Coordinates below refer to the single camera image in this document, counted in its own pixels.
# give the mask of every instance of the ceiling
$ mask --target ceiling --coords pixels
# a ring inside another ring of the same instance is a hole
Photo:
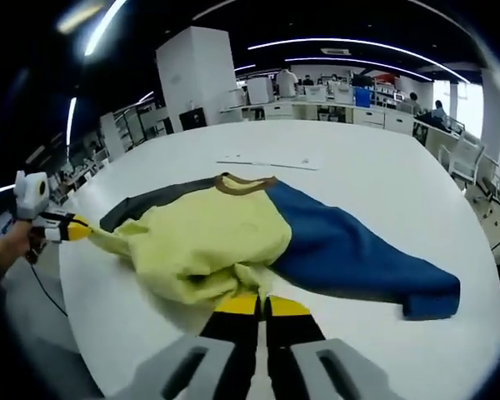
[[[105,9],[112,2],[107,0]],[[155,50],[190,25],[228,31],[236,67],[275,68],[284,58],[322,56],[321,47],[348,48],[352,57],[405,69],[429,65],[399,52],[342,43],[296,43],[248,51],[259,43],[307,37],[363,39],[405,48],[440,63],[483,65],[463,30],[407,0],[349,2],[354,4],[237,0],[193,21],[220,2],[127,0],[85,62],[84,48],[104,8],[64,35],[56,29],[59,18],[77,2],[45,2],[37,10],[30,2],[18,2],[15,7],[0,2],[0,18],[8,26],[0,41],[0,184],[9,183],[38,146],[65,131],[71,97],[78,98],[74,140],[94,129],[102,114],[135,103],[152,90],[159,96]],[[479,77],[478,72],[463,74],[472,80]],[[452,76],[444,72],[437,78]]]

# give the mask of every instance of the round table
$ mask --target round table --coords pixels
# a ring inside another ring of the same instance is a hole
[[[318,171],[220,164],[244,151],[322,159]],[[488,241],[453,180],[415,139],[334,122],[240,122],[194,129],[144,143],[112,162],[67,202],[93,223],[125,197],[229,171],[275,175],[339,206],[405,253],[461,281],[454,317],[408,322],[401,307],[327,297],[275,277],[273,294],[308,307],[327,338],[340,338],[388,375],[407,400],[463,400],[500,352],[500,284]],[[136,367],[183,332],[198,333],[210,311],[154,300],[133,270],[88,240],[61,246],[63,294],[72,331],[105,395],[127,386]]]

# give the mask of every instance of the white table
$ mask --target white table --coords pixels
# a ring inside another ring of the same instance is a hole
[[[223,149],[321,153],[320,171],[222,165]],[[376,234],[455,274],[457,314],[402,320],[395,304],[325,297],[280,278],[273,292],[309,307],[328,338],[341,338],[385,370],[407,400],[469,397],[500,351],[500,285],[488,241],[457,186],[414,138],[337,122],[263,121],[217,125],[160,137],[111,163],[67,203],[93,222],[117,203],[155,188],[211,177],[276,175],[349,211]],[[197,333],[208,312],[152,301],[134,274],[89,241],[64,243],[61,276],[72,331],[106,395],[127,386],[137,365],[183,331]]]

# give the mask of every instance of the floor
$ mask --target floor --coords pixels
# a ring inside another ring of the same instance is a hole
[[[468,189],[465,197],[493,248],[500,242],[500,206],[488,203],[475,187]],[[58,245],[49,243],[35,269],[48,294],[65,308],[58,252]],[[499,263],[500,244],[493,255]],[[60,397],[100,398],[102,395],[83,364],[67,318],[48,300],[25,260],[19,260],[10,269],[2,285],[7,291],[7,310],[13,326],[22,333],[21,340],[34,354],[37,365],[57,383]]]

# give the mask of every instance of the hand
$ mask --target hand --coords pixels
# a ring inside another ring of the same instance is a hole
[[[31,228],[31,222],[16,221],[12,228],[0,237],[0,268],[3,272],[30,249]]]

